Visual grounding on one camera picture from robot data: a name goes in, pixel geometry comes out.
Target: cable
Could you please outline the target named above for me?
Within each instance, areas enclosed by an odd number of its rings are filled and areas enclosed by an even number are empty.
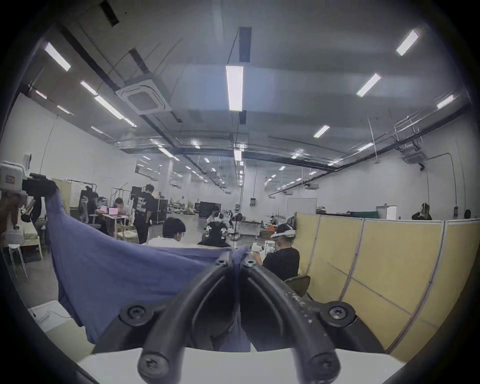
[[[230,63],[230,57],[232,56],[233,47],[235,46],[235,41],[237,41],[237,36],[239,35],[239,30],[240,30],[240,27],[237,28],[237,34],[235,35],[235,38],[233,39],[232,49],[230,50],[230,54],[228,55],[227,64]]]

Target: man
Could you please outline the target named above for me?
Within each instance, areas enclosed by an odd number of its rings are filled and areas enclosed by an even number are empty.
[[[153,191],[153,185],[147,184],[145,185],[145,191],[138,196],[133,225],[137,228],[139,244],[146,243],[148,238],[148,227],[150,226],[150,215],[157,210],[155,198],[152,196]]]
[[[280,224],[272,235],[276,240],[276,251],[268,253],[263,262],[259,253],[253,253],[258,264],[263,265],[283,281],[298,275],[300,254],[292,248],[295,233],[296,231],[290,225]]]

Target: desk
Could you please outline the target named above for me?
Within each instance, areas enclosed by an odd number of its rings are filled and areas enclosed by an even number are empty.
[[[117,225],[117,220],[123,220],[123,224],[125,225],[125,219],[128,219],[129,217],[126,216],[126,215],[117,215],[117,216],[110,216],[110,215],[103,215],[102,217],[104,217],[105,219],[108,219],[108,220],[113,220],[113,234],[112,234],[112,237],[114,239],[117,239],[117,232],[118,232],[118,225]]]

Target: stool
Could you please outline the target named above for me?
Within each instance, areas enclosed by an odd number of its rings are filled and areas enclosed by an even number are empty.
[[[25,276],[27,275],[27,269],[25,268],[24,257],[22,256],[22,250],[20,249],[20,244],[9,244],[8,245],[8,252],[10,254],[10,260],[12,261],[13,271],[15,272],[15,277],[17,276],[17,269],[15,268],[15,260],[13,259],[13,251],[17,250],[18,254],[20,255],[20,261],[22,262],[22,266],[24,267]]]

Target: ceiling vent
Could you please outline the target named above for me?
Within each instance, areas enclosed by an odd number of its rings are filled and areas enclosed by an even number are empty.
[[[402,160],[407,164],[418,164],[427,159],[423,150],[416,144],[410,143],[401,148]]]
[[[127,85],[115,93],[139,115],[156,112],[169,112],[170,105],[155,84],[155,78],[138,77],[135,83]]]

